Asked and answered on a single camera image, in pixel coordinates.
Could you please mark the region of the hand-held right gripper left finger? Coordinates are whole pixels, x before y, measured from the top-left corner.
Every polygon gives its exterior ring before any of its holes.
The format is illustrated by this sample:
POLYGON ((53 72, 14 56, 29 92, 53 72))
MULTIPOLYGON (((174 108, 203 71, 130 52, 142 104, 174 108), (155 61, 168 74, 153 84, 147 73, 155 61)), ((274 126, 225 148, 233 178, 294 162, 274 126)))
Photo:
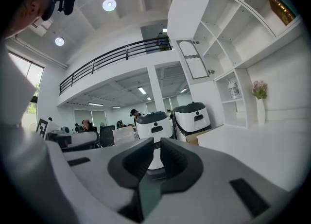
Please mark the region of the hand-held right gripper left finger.
POLYGON ((107 169, 109 175, 122 188, 131 190, 130 202, 118 213, 132 221, 143 221, 139 183, 154 158, 154 139, 147 138, 112 157, 107 169))

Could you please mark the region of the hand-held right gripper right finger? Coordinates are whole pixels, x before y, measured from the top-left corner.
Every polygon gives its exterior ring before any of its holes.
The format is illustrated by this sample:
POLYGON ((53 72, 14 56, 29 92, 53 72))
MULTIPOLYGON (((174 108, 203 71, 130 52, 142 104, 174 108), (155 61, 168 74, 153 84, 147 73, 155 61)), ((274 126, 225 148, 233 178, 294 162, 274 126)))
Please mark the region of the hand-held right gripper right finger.
POLYGON ((166 173, 161 193, 180 193, 190 189, 203 174, 203 162, 193 146, 172 138, 161 138, 160 159, 166 173))

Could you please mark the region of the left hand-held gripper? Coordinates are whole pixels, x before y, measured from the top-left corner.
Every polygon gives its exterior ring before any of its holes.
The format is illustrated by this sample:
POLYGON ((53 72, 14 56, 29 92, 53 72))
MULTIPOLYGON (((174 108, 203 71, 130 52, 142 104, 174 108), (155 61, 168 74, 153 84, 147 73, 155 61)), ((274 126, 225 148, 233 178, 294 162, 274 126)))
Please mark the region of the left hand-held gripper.
POLYGON ((51 120, 40 119, 36 132, 45 140, 59 145, 63 152, 82 151, 99 148, 97 132, 74 132, 66 126, 59 127, 51 120))

